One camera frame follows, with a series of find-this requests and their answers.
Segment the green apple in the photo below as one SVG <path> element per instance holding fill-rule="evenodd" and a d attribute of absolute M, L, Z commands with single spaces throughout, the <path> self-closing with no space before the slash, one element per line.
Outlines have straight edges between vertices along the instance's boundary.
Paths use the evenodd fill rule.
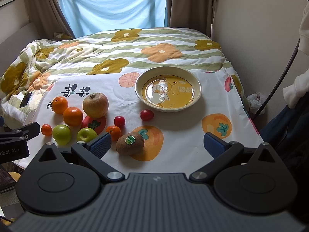
<path fill-rule="evenodd" d="M 97 133 L 88 127 L 84 127 L 79 130 L 77 133 L 76 140 L 77 141 L 84 141 L 85 143 L 90 142 L 91 140 L 97 137 Z"/>
<path fill-rule="evenodd" d="M 60 124 L 53 128 L 52 137 L 59 146 L 65 146 L 71 141 L 72 132 L 67 125 Z"/>

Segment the tiny orange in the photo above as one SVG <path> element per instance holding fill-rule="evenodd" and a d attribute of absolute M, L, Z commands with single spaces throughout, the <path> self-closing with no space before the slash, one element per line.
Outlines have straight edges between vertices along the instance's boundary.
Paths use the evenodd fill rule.
<path fill-rule="evenodd" d="M 52 127 L 48 124 L 43 124 L 41 126 L 41 133 L 46 137 L 51 136 L 52 135 Z"/>

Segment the small orange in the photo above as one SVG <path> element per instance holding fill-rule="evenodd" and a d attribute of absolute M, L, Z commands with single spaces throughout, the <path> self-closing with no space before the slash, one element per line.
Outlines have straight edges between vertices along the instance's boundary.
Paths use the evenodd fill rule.
<path fill-rule="evenodd" d="M 112 138 L 112 142 L 116 142 L 121 137 L 121 129 L 118 126 L 108 126 L 105 130 Z"/>

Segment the brown kiwi with sticker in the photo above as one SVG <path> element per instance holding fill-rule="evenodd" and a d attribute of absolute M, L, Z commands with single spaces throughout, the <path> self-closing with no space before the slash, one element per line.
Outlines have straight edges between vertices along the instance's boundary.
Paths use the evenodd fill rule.
<path fill-rule="evenodd" d="M 144 139 L 138 132 L 130 132 L 117 140 L 116 151 L 123 156 L 131 156 L 143 150 Z"/>

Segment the large orange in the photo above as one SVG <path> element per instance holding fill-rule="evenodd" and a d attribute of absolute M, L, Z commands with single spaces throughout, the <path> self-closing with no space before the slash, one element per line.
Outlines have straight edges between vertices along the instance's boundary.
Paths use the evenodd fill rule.
<path fill-rule="evenodd" d="M 83 112 L 77 107 L 68 107 L 62 114 L 63 121 L 68 126 L 78 127 L 83 121 Z"/>

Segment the red cherry tomato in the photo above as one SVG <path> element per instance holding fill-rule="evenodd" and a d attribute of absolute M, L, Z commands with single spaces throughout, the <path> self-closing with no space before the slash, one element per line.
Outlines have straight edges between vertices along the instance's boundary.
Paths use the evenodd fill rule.
<path fill-rule="evenodd" d="M 116 116 L 114 118 L 114 125 L 119 127 L 119 128 L 123 128 L 125 126 L 125 118 L 123 116 Z"/>
<path fill-rule="evenodd" d="M 142 121 L 150 121 L 154 118 L 154 113 L 149 109 L 144 109 L 140 112 L 140 118 Z"/>

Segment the medium orange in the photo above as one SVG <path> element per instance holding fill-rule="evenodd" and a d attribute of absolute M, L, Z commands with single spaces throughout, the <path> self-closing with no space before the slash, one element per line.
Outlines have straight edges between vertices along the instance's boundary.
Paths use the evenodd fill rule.
<path fill-rule="evenodd" d="M 68 101 L 62 96 L 55 97 L 52 101 L 52 110 L 56 114 L 63 114 L 68 108 Z"/>

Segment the large yellowish red apple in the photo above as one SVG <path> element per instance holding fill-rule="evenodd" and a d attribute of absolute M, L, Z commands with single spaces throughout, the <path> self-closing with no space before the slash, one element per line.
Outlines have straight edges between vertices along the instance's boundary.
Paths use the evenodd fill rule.
<path fill-rule="evenodd" d="M 109 103 L 103 93 L 92 93 L 84 99 L 82 107 L 87 116 L 98 119 L 105 116 Z"/>

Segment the black smartphone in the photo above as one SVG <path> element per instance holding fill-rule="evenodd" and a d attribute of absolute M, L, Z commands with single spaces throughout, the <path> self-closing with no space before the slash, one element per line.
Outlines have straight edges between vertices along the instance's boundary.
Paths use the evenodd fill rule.
<path fill-rule="evenodd" d="M 24 98 L 22 99 L 22 101 L 21 101 L 19 107 L 20 107 L 20 108 L 23 108 L 23 107 L 27 106 L 27 104 L 29 103 L 29 100 L 30 100 L 31 96 L 32 96 L 32 92 L 26 93 L 26 94 L 24 95 Z"/>

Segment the floral striped quilt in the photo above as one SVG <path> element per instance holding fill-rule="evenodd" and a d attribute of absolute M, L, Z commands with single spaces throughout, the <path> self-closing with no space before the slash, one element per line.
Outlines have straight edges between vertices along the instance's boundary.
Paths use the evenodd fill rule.
<path fill-rule="evenodd" d="M 141 73 L 143 69 L 174 66 L 188 70 L 231 74 L 225 88 L 236 88 L 249 103 L 232 64 L 219 43 L 189 28 L 124 29 L 72 39 L 61 33 L 52 40 L 29 43 L 1 76 L 1 116 L 7 127 L 20 127 L 55 81 L 78 75 Z M 27 106 L 19 105 L 32 92 Z"/>

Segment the white plastic bag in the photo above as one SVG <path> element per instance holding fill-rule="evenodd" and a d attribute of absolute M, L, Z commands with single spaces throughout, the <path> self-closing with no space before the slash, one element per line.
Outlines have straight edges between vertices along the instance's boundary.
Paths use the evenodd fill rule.
<path fill-rule="evenodd" d="M 254 94 L 247 96 L 247 101 L 249 103 L 250 112 L 252 114 L 256 114 L 256 112 L 263 105 L 265 100 L 266 100 L 266 97 L 260 92 L 256 92 Z"/>

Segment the white fruit print cloth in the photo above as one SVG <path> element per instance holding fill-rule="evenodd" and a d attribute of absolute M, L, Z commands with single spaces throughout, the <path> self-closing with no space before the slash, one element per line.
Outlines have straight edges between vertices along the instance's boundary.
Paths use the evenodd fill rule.
<path fill-rule="evenodd" d="M 141 156 L 120 156 L 110 149 L 103 161 L 128 174 L 191 172 L 212 160 L 204 147 L 204 135 L 211 132 L 224 141 L 238 141 L 246 147 L 256 148 L 262 138 L 251 122 L 238 94 L 239 80 L 233 68 L 216 72 L 196 70 L 194 75 L 202 86 L 201 98 L 180 112 L 154 111 L 152 120 L 144 122 L 140 112 L 147 108 L 135 93 L 129 77 L 135 71 L 102 75 L 83 75 L 63 78 L 53 85 L 43 97 L 33 95 L 31 102 L 38 104 L 29 113 L 25 123 L 56 126 L 62 117 L 51 110 L 51 101 L 76 85 L 76 92 L 68 97 L 70 106 L 81 107 L 82 90 L 105 94 L 109 109 L 103 124 L 110 126 L 116 116 L 125 119 L 124 133 L 140 132 L 145 138 L 145 153 Z"/>

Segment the yellow cartoon ceramic plate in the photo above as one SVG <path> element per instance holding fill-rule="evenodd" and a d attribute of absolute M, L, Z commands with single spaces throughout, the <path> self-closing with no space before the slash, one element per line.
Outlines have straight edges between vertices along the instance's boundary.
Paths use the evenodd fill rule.
<path fill-rule="evenodd" d="M 197 77 L 177 67 L 156 67 L 135 82 L 135 93 L 147 106 L 161 112 L 179 112 L 194 105 L 202 95 Z"/>

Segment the white garment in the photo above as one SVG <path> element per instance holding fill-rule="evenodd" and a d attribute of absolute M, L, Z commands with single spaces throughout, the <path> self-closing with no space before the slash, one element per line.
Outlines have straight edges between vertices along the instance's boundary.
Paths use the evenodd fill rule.
<path fill-rule="evenodd" d="M 303 17 L 300 24 L 300 43 L 298 50 L 309 55 L 309 4 L 303 11 Z M 309 89 L 308 70 L 297 76 L 294 83 L 282 89 L 283 98 L 289 108 L 294 108 L 301 97 L 303 97 Z"/>

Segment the brown curtain left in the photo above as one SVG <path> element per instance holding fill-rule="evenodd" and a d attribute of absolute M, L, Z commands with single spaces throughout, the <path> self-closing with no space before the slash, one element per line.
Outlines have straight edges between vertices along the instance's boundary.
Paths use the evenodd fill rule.
<path fill-rule="evenodd" d="M 34 23 L 42 39 L 53 39 L 54 33 L 74 38 L 57 0 L 24 0 L 30 22 Z"/>

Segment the brown curtain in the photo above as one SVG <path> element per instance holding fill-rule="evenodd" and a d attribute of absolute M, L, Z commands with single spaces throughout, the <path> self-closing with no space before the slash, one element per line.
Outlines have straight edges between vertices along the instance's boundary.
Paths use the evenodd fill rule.
<path fill-rule="evenodd" d="M 195 29 L 208 37 L 213 21 L 213 0 L 166 0 L 168 27 Z"/>
<path fill-rule="evenodd" d="M 54 33 L 74 38 L 57 0 L 24 0 L 30 22 L 34 23 L 42 39 L 53 39 Z"/>

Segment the light blue window cloth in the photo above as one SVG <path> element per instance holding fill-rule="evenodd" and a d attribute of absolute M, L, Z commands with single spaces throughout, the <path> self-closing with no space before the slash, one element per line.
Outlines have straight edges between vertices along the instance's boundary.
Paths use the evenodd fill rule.
<path fill-rule="evenodd" d="M 59 0 L 75 37 L 107 30 L 165 27 L 166 0 Z"/>

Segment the brown curtain right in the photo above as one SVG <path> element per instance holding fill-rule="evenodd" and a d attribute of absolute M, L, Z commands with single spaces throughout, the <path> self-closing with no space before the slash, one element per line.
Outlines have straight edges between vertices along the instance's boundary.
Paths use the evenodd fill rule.
<path fill-rule="evenodd" d="M 213 0 L 166 0 L 168 27 L 195 29 L 208 37 L 213 21 Z"/>

